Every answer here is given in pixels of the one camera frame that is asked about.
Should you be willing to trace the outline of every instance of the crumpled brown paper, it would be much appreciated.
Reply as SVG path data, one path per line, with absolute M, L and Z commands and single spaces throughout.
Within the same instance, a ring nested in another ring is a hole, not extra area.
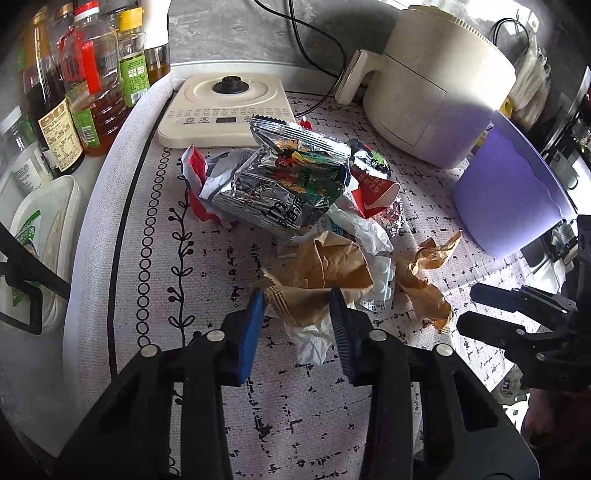
M 271 283 L 268 304 L 294 327 L 320 325 L 330 316 L 332 287 L 340 287 L 349 304 L 374 286 L 359 247 L 330 231 L 303 242 L 291 262 L 264 274 Z
M 462 232 L 456 232 L 440 247 L 433 238 L 428 238 L 420 244 L 421 248 L 415 255 L 414 262 L 396 261 L 396 282 L 412 302 L 417 320 L 428 319 L 439 333 L 449 333 L 453 319 L 452 306 L 428 278 L 418 278 L 416 274 L 420 270 L 442 267 L 452 256 L 461 238 Z

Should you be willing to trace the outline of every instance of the tablecloth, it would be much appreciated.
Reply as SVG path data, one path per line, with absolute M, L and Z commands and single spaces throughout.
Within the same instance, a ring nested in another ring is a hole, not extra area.
M 150 139 L 149 130 L 170 93 L 169 85 L 156 84 L 134 108 L 114 146 L 119 152 L 107 158 L 85 218 L 74 266 L 75 305 L 68 311 L 64 340 L 64 362 L 82 413 L 138 348 L 148 343 L 177 348 L 194 331 L 218 327 L 226 313 L 246 305 L 249 290 L 261 278 L 261 267 L 279 261 L 277 240 L 267 232 L 245 222 L 226 230 L 193 216 L 180 177 L 182 151 L 162 147 L 157 136 Z M 317 100 L 297 93 L 288 98 L 295 110 Z M 401 152 L 371 128 L 360 106 L 329 100 L 312 113 L 311 120 L 316 131 L 341 140 L 359 138 L 390 161 L 394 179 L 402 187 L 406 217 L 404 230 L 393 239 L 393 258 L 412 258 L 427 237 L 442 243 L 463 229 L 453 258 L 429 273 L 456 318 L 476 310 L 535 331 L 537 324 L 524 316 L 491 312 L 470 301 L 475 282 L 512 288 L 532 277 L 522 256 L 494 259 L 463 228 L 452 191 L 466 163 L 442 170 Z M 392 308 L 371 314 L 371 319 L 409 345 L 431 349 L 439 342 L 451 344 L 489 389 L 511 367 L 501 351 L 460 336 L 454 326 L 448 335 L 439 335 L 417 321 L 398 288 Z M 235 478 L 356 479 L 371 389 L 349 385 L 334 346 L 320 367 L 298 365 L 295 358 L 281 322 L 267 317 L 246 384 L 223 389 Z M 181 403 L 181 385 L 177 392 Z M 418 389 L 413 389 L 413 396 L 418 431 Z M 173 473 L 181 469 L 180 409 L 173 403 Z

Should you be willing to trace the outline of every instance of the black circle pattern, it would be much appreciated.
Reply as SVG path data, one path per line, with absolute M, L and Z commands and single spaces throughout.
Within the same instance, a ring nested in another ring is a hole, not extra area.
M 168 159 L 170 158 L 171 150 L 171 148 L 164 148 L 158 162 L 156 177 L 154 178 L 154 184 L 152 185 L 150 201 L 148 202 L 146 218 L 144 220 L 144 237 L 142 238 L 142 248 L 139 253 L 142 258 L 139 261 L 138 310 L 135 313 L 137 319 L 135 331 L 138 334 L 137 342 L 140 348 L 152 343 L 148 336 L 148 333 L 150 332 L 150 326 L 148 324 L 148 319 L 150 318 L 150 311 L 148 310 L 150 297 L 148 296 L 148 293 L 150 292 L 150 267 L 152 266 L 150 257 L 152 256 L 152 244 L 154 243 L 154 225 L 156 224 L 156 215 L 158 213 L 158 205 L 160 204 L 160 190 L 162 190 L 162 182 L 164 180 L 164 175 L 166 175 L 166 166 L 168 164 Z

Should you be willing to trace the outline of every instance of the purple container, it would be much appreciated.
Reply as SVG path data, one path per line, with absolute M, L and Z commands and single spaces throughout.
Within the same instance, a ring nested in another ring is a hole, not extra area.
M 523 248 L 575 211 L 535 148 L 501 114 L 453 193 L 474 240 L 502 258 Z

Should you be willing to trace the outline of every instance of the silver chip bag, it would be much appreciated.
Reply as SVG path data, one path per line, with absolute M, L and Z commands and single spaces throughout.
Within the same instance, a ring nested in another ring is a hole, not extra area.
M 222 210 L 276 236 L 304 235 L 350 181 L 350 147 L 296 124 L 254 117 L 261 146 L 213 197 Z

